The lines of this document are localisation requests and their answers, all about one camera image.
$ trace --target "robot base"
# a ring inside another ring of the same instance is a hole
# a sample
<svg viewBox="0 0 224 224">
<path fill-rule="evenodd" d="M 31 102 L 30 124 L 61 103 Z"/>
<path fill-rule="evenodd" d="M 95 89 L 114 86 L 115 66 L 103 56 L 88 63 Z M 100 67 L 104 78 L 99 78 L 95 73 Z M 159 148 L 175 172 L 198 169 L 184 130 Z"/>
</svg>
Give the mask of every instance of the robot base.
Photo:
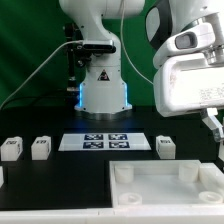
<svg viewBox="0 0 224 224">
<path fill-rule="evenodd" d="M 121 112 L 117 112 L 114 114 L 109 113 L 89 113 L 86 111 L 78 111 L 76 110 L 76 115 L 81 116 L 91 120 L 118 120 L 126 117 L 130 117 L 132 115 L 132 110 L 124 110 Z"/>
</svg>

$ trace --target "cable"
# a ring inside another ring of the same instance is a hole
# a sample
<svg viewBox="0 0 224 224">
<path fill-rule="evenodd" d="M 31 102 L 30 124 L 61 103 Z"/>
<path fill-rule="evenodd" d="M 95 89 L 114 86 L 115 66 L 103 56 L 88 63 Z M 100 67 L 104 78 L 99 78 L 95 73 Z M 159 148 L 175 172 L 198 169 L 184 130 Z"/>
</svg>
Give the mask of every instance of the cable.
<svg viewBox="0 0 224 224">
<path fill-rule="evenodd" d="M 4 105 L 10 100 L 13 96 L 15 96 L 53 57 L 54 55 L 61 50 L 64 46 L 68 44 L 74 44 L 74 43 L 82 43 L 82 41 L 70 41 L 62 44 L 59 46 L 11 95 L 9 95 L 4 102 L 0 106 L 0 111 L 4 107 Z"/>
<path fill-rule="evenodd" d="M 19 100 L 29 100 L 29 99 L 34 99 L 34 100 L 42 100 L 42 99 L 64 99 L 65 97 L 59 97 L 59 96 L 44 96 L 42 98 L 40 98 L 40 96 L 24 96 L 24 97 L 18 97 L 18 98 L 13 98 L 8 100 L 2 107 L 2 111 L 5 109 L 5 107 L 14 102 L 14 101 L 19 101 Z"/>
<path fill-rule="evenodd" d="M 144 75 L 142 75 L 141 72 L 138 71 L 138 69 L 134 66 L 134 64 L 132 63 L 127 51 L 126 51 L 126 47 L 125 47 L 125 44 L 124 44 L 124 36 L 123 36 L 123 28 L 124 28 L 124 14 L 125 14 L 125 6 L 126 6 L 126 0 L 123 0 L 123 9 L 122 9 L 122 18 L 121 18 L 121 27 L 120 27 L 120 33 L 121 33 L 121 45 L 122 45 L 122 48 L 124 50 L 124 53 L 128 59 L 128 62 L 130 63 L 130 65 L 133 67 L 133 69 L 137 72 L 137 74 L 139 76 L 141 76 L 144 80 L 146 80 L 147 82 L 149 82 L 150 84 L 153 85 L 153 82 L 150 81 L 149 79 L 147 79 Z"/>
</svg>

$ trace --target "black table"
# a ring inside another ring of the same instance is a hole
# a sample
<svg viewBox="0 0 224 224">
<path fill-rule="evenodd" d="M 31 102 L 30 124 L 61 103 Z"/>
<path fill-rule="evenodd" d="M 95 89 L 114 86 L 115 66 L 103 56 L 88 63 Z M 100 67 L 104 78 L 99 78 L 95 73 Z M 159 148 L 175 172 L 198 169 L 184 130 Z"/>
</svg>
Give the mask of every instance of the black table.
<svg viewBox="0 0 224 224">
<path fill-rule="evenodd" d="M 59 152 L 64 133 L 144 132 L 151 151 Z M 52 137 L 47 161 L 32 161 L 36 137 Z M 94 121 L 78 117 L 67 107 L 9 108 L 0 113 L 0 144 L 8 137 L 23 138 L 24 151 L 16 162 L 1 162 L 4 185 L 0 210 L 76 209 L 111 207 L 109 161 L 159 160 L 158 135 L 170 136 L 177 146 L 176 159 L 217 159 L 218 144 L 198 114 L 163 118 L 155 107 L 135 107 L 131 117 Z"/>
</svg>

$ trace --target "black and white pattern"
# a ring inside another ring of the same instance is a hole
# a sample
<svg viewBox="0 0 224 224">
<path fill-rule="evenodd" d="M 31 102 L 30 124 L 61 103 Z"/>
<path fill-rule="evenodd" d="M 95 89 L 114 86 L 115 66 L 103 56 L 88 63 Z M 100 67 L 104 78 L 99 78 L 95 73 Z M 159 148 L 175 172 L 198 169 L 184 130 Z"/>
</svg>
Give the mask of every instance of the black and white pattern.
<svg viewBox="0 0 224 224">
<path fill-rule="evenodd" d="M 111 149 L 129 149 L 130 145 L 128 142 L 109 142 Z"/>
<path fill-rule="evenodd" d="M 88 135 L 85 135 L 84 140 L 85 141 L 103 140 L 103 135 L 102 134 L 88 134 Z"/>
<path fill-rule="evenodd" d="M 103 149 L 103 142 L 84 142 L 83 149 Z"/>
<path fill-rule="evenodd" d="M 128 140 L 128 137 L 126 134 L 109 134 L 109 140 Z"/>
</svg>

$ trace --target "warning label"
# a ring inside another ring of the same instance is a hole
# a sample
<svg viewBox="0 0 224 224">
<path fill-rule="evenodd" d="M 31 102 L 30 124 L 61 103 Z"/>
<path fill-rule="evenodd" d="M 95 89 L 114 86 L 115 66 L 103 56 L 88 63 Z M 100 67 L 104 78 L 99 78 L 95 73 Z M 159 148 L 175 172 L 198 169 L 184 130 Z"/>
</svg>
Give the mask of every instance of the warning label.
<svg viewBox="0 0 224 224">
<path fill-rule="evenodd" d="M 102 71 L 100 77 L 98 78 L 98 81 L 110 81 L 105 69 Z"/>
</svg>

